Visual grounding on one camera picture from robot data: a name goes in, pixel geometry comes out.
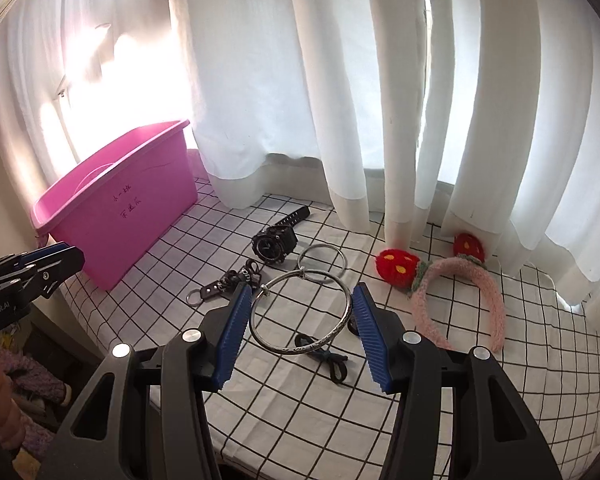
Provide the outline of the person's left hand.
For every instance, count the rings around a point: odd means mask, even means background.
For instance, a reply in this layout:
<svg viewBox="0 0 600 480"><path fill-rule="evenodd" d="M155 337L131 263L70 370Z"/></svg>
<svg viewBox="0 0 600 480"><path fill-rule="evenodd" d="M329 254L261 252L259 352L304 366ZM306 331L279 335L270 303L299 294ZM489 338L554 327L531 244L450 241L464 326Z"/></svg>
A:
<svg viewBox="0 0 600 480"><path fill-rule="evenodd" d="M12 398L12 384L0 364L0 445L3 450L19 448L24 439L23 414Z"/></svg>

